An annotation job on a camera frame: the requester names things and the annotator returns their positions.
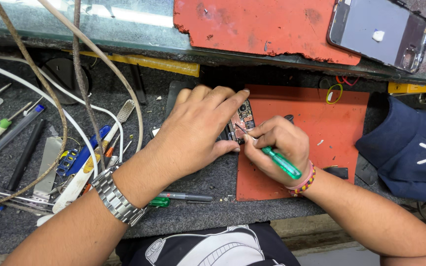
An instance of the finger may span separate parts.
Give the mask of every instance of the finger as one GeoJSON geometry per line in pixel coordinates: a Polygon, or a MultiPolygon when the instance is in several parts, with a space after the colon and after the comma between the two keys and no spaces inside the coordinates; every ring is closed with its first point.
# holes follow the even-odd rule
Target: finger
{"type": "Polygon", "coordinates": [[[281,150],[294,150],[294,136],[281,126],[275,126],[266,134],[260,136],[254,143],[254,147],[260,149],[267,146],[276,146],[281,150]]]}
{"type": "Polygon", "coordinates": [[[190,93],[192,93],[192,90],[189,88],[181,89],[180,92],[177,94],[177,99],[175,99],[174,106],[185,103],[190,93]]]}
{"type": "Polygon", "coordinates": [[[225,99],[235,95],[235,92],[228,87],[217,86],[204,98],[206,104],[213,109],[218,107],[225,99]]]}
{"type": "Polygon", "coordinates": [[[237,112],[238,108],[244,103],[244,101],[249,96],[249,89],[245,88],[243,90],[238,91],[238,93],[229,97],[222,104],[220,104],[216,109],[220,111],[222,114],[225,114],[227,118],[226,121],[231,119],[234,112],[237,112]]]}
{"type": "Polygon", "coordinates": [[[203,84],[197,85],[192,93],[187,98],[187,101],[199,102],[205,98],[212,91],[212,88],[203,84]]]}
{"type": "Polygon", "coordinates": [[[248,134],[255,138],[258,138],[272,130],[275,126],[279,125],[282,125],[285,128],[289,128],[290,126],[294,127],[294,125],[290,123],[290,121],[288,121],[286,118],[283,118],[282,116],[273,116],[271,119],[265,120],[264,122],[262,122],[262,124],[256,126],[253,130],[249,131],[248,134]]]}
{"type": "Polygon", "coordinates": [[[239,152],[240,151],[240,145],[235,141],[218,141],[215,142],[213,146],[212,154],[216,158],[220,157],[221,155],[227,154],[230,151],[239,152]]]}
{"type": "Polygon", "coordinates": [[[259,170],[279,183],[293,186],[294,180],[278,167],[269,156],[264,154],[261,149],[254,147],[251,136],[245,136],[245,142],[244,153],[259,170]]]}
{"type": "Polygon", "coordinates": [[[272,159],[264,154],[261,149],[254,147],[251,136],[245,135],[244,141],[244,154],[266,175],[273,176],[277,169],[272,159]]]}

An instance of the silver metal watch band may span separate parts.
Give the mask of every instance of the silver metal watch band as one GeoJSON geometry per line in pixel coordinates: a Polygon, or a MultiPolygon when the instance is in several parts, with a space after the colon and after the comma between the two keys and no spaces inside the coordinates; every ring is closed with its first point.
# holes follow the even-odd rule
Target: silver metal watch band
{"type": "Polygon", "coordinates": [[[117,163],[101,172],[94,179],[93,187],[97,190],[106,208],[108,208],[116,219],[133,226],[144,216],[149,205],[142,209],[134,207],[116,187],[111,174],[122,164],[117,163]]]}

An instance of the orange rubber mat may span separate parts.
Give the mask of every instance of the orange rubber mat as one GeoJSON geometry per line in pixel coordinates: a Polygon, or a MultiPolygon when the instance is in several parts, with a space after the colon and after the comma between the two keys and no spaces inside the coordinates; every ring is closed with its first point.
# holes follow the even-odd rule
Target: orange rubber mat
{"type": "MultiPolygon", "coordinates": [[[[246,85],[256,125],[279,115],[293,115],[294,123],[310,138],[310,160],[316,167],[337,165],[348,168],[354,184],[358,150],[354,143],[363,135],[369,93],[343,91],[340,100],[329,105],[326,89],[246,85]]],[[[334,102],[339,90],[332,90],[334,102]]],[[[288,190],[266,176],[244,155],[238,159],[236,200],[253,201],[290,197],[288,190]]]]}
{"type": "Polygon", "coordinates": [[[335,0],[175,0],[174,25],[196,47],[357,65],[327,42],[335,0]]]}

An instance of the cardboard box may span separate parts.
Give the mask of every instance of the cardboard box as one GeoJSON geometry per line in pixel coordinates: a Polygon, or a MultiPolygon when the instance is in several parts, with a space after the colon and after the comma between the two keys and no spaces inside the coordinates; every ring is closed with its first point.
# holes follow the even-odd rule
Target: cardboard box
{"type": "Polygon", "coordinates": [[[389,82],[388,93],[425,93],[426,85],[389,82]]]}

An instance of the circuit board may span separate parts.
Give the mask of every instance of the circuit board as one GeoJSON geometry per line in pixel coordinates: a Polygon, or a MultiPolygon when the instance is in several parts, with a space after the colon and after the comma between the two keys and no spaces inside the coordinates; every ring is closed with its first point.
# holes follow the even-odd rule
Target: circuit board
{"type": "Polygon", "coordinates": [[[253,130],[256,127],[249,100],[246,99],[238,111],[234,113],[233,117],[228,121],[228,124],[226,124],[224,131],[218,136],[217,141],[232,140],[238,142],[240,145],[243,144],[244,132],[235,124],[238,124],[246,131],[253,130]]]}

